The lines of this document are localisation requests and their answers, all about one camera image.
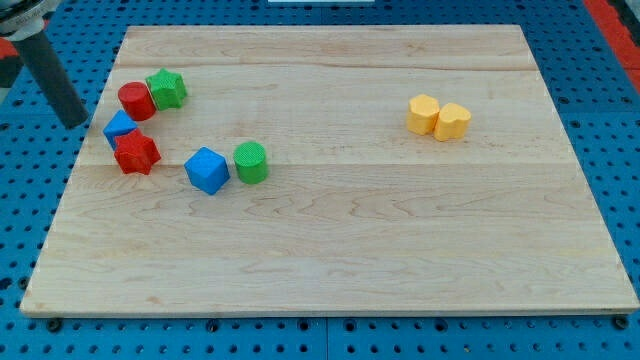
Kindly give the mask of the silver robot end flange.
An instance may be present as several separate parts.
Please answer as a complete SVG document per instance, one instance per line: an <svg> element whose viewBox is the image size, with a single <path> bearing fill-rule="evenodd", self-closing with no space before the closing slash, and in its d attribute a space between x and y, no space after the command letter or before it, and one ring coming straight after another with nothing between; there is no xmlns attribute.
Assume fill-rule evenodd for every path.
<svg viewBox="0 0 640 360"><path fill-rule="evenodd" d="M60 4L61 0L1 0L1 37L21 41L40 33L45 15Z"/></svg>

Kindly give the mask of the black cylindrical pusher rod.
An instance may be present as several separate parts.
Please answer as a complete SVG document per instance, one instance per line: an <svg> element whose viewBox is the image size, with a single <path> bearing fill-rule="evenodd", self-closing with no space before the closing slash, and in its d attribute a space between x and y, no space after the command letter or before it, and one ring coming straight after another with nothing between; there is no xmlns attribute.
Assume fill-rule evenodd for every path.
<svg viewBox="0 0 640 360"><path fill-rule="evenodd" d="M12 42L54 113L67 129L84 123L89 113L44 32Z"/></svg>

